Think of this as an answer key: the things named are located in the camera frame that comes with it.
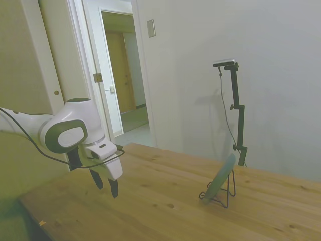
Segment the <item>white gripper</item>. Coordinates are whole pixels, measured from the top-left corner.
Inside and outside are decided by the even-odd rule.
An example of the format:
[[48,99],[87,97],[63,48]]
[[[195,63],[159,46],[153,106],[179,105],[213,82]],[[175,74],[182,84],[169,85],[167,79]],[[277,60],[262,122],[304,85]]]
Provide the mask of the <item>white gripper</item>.
[[123,174],[116,145],[81,145],[81,162],[89,167],[91,176],[99,190],[103,188],[103,181],[99,174],[106,176],[113,198],[119,194],[118,178]]

